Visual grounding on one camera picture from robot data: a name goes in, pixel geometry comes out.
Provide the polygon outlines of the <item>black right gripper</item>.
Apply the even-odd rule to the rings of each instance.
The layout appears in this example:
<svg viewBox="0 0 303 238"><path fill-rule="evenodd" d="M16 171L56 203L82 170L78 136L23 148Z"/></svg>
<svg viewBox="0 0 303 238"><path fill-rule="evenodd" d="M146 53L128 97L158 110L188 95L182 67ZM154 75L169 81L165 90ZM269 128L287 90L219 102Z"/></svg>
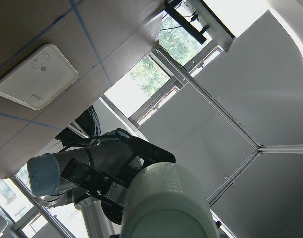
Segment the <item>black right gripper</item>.
<svg viewBox="0 0 303 238"><path fill-rule="evenodd" d="M142 169L160 162L175 163L171 153L123 129L99 137L97 146L86 147L88 162L68 156L61 177L101 202L107 218L121 224L127 190Z"/></svg>

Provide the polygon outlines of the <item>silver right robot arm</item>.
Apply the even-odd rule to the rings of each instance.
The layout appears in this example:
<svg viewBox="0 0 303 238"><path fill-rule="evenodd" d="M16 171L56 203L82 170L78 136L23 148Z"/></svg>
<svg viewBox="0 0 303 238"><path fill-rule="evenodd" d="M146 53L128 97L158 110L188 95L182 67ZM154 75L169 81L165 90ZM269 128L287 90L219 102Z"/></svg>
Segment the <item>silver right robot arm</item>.
<svg viewBox="0 0 303 238"><path fill-rule="evenodd" d="M175 163L175 156L121 128L102 134L93 107L76 123L85 138L66 128L57 136L62 150L28 160L32 195L48 207L93 197L110 221L121 224L125 193L134 177L149 165Z"/></svg>

